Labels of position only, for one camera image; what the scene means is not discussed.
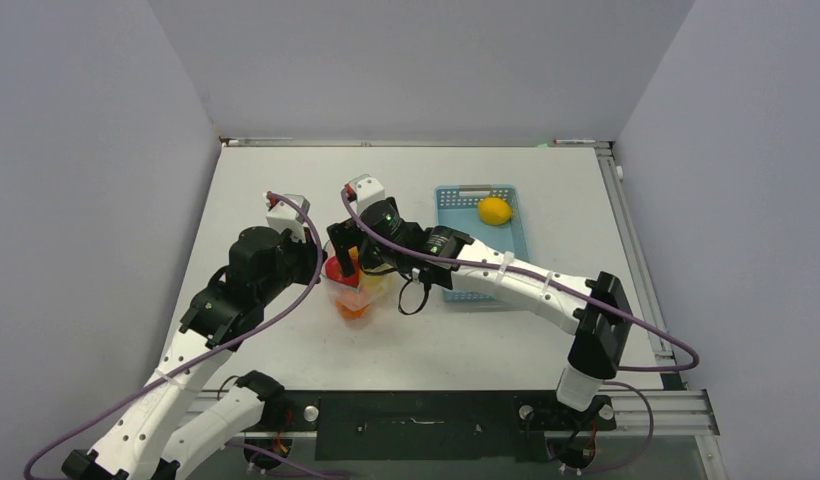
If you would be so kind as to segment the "red apple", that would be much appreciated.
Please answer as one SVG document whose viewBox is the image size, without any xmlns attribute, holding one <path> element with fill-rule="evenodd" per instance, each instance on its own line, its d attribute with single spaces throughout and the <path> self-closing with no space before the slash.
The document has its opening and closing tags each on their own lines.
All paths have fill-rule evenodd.
<svg viewBox="0 0 820 480">
<path fill-rule="evenodd" d="M 330 257 L 325 263 L 325 275 L 329 280 L 346 285 L 352 288 L 357 288 L 360 284 L 361 270 L 356 258 L 351 259 L 352 274 L 345 275 L 343 273 L 341 264 L 336 256 Z"/>
</svg>

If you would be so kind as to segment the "clear zip top bag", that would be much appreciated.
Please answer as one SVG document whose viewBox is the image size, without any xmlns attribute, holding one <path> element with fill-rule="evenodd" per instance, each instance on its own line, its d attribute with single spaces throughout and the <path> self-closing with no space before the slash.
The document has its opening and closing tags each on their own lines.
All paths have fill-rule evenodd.
<svg viewBox="0 0 820 480">
<path fill-rule="evenodd" d="M 323 250 L 326 253 L 326 259 L 321 268 L 321 284 L 325 287 L 327 295 L 333 306 L 335 301 L 340 301 L 350 308 L 354 305 L 369 304 L 369 311 L 374 305 L 381 302 L 387 294 L 392 291 L 395 278 L 392 274 L 387 275 L 389 279 L 386 280 L 383 285 L 374 289 L 361 289 L 360 284 L 357 288 L 352 288 L 329 280 L 325 275 L 325 263 L 330 257 L 335 256 L 335 251 L 330 241 L 325 242 Z"/>
</svg>

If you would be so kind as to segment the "orange fruit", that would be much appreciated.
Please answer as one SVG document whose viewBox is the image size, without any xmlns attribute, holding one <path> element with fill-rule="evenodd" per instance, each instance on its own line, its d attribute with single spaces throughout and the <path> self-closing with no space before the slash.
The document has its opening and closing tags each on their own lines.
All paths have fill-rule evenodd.
<svg viewBox="0 0 820 480">
<path fill-rule="evenodd" d="M 338 315 L 346 321 L 357 320 L 365 317 L 370 307 L 369 304 L 365 304 L 354 305 L 352 308 L 350 308 L 340 301 L 335 301 L 334 306 L 338 312 Z"/>
</svg>

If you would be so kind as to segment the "blue plastic basket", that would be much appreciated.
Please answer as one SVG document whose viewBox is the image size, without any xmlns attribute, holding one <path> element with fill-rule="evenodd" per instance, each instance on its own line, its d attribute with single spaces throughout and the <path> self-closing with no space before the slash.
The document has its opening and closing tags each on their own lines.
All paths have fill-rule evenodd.
<svg viewBox="0 0 820 480">
<path fill-rule="evenodd" d="M 439 225 L 463 232 L 500 255 L 530 261 L 527 236 L 512 185 L 438 186 L 434 192 Z"/>
</svg>

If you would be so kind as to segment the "yellow lemon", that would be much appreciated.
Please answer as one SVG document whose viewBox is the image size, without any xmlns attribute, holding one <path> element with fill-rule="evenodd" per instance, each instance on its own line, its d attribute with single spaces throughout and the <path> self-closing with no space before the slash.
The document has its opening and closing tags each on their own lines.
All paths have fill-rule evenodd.
<svg viewBox="0 0 820 480">
<path fill-rule="evenodd" d="M 502 198 L 487 197 L 477 204 L 479 219 L 486 225 L 501 226 L 508 223 L 512 216 L 511 206 Z"/>
</svg>

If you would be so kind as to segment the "orange yellow mango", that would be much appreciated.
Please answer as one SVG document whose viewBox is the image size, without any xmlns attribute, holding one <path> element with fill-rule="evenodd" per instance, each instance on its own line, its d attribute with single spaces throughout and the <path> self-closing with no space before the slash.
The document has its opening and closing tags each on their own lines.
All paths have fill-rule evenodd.
<svg viewBox="0 0 820 480">
<path fill-rule="evenodd" d="M 389 277 L 387 275 L 382 275 L 380 272 L 374 272 L 373 274 L 367 273 L 363 271 L 360 274 L 360 288 L 361 289 L 374 289 L 384 284 Z"/>
</svg>

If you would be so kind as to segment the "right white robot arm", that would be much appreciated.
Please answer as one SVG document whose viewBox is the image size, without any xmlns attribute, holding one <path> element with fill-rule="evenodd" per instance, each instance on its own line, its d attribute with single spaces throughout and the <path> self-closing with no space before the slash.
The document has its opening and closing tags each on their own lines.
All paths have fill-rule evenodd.
<svg viewBox="0 0 820 480">
<path fill-rule="evenodd" d="M 550 403 L 553 419 L 565 428 L 575 428 L 590 416 L 599 388 L 620 369 L 632 311 L 612 274 L 560 274 L 450 227 L 423 228 L 404 220 L 392 197 L 330 225 L 327 232 L 345 273 L 355 264 L 371 272 L 394 269 L 426 289 L 439 286 L 489 296 L 573 336 Z M 356 262 L 350 257 L 352 249 L 358 252 Z"/>
</svg>

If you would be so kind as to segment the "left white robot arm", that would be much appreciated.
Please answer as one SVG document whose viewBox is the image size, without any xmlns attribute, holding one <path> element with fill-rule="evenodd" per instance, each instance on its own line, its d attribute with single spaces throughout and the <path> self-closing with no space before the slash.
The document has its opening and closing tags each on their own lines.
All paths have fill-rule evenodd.
<svg viewBox="0 0 820 480">
<path fill-rule="evenodd" d="M 303 225 L 242 231 L 227 265 L 193 297 L 141 395 L 91 447 L 68 455 L 65 476 L 184 479 L 239 432 L 278 426 L 284 388 L 258 371 L 187 424 L 181 420 L 244 337 L 263 323 L 266 306 L 293 284 L 312 287 L 323 258 L 318 236 Z"/>
</svg>

